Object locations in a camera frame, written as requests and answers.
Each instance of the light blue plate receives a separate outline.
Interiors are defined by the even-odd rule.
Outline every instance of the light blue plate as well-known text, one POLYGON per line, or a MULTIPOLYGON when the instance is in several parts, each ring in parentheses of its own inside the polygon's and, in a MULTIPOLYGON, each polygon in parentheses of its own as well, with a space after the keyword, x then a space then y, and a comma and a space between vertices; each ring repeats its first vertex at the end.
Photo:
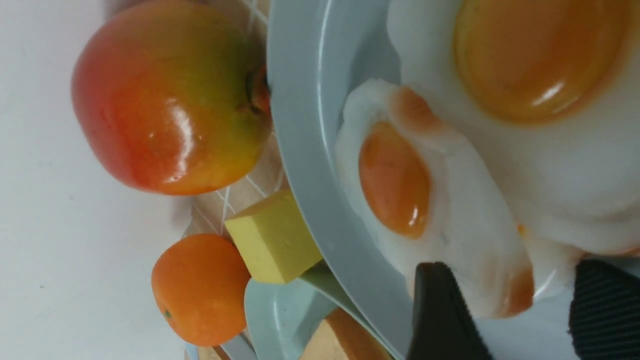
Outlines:
POLYGON ((328 269, 311 269, 286 285, 251 280, 244 294, 244 308, 258 359, 298 360, 322 319, 337 306, 390 350, 328 269))

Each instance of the fried egg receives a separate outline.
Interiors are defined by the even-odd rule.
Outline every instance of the fried egg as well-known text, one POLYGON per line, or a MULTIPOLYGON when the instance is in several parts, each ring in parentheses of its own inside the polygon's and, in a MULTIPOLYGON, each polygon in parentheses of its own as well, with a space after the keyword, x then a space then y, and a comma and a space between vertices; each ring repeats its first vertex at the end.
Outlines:
POLYGON ((471 143, 409 86, 369 80, 344 106, 337 175, 354 212, 413 295, 419 263, 441 261, 472 315, 532 304, 532 266, 516 223, 471 143))
POLYGON ((549 251, 640 249, 639 9, 635 0, 390 3, 401 81, 473 143, 515 220, 549 251))

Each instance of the orange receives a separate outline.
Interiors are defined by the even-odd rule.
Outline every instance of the orange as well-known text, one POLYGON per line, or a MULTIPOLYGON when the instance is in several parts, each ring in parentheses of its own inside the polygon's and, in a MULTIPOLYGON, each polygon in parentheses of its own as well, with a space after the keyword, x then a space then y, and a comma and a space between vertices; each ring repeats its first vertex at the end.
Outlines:
POLYGON ((251 275, 218 235, 188 236, 160 256, 151 274, 156 303, 184 341, 218 346, 246 327, 244 289, 251 275))

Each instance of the white surface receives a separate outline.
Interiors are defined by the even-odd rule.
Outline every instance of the white surface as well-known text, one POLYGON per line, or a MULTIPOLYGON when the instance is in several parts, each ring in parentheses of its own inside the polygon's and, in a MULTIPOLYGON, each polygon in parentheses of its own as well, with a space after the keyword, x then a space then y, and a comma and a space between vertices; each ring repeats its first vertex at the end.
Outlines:
POLYGON ((0 3, 0 359, 181 359, 153 264, 186 199, 129 190, 94 159, 70 102, 102 0, 0 3))

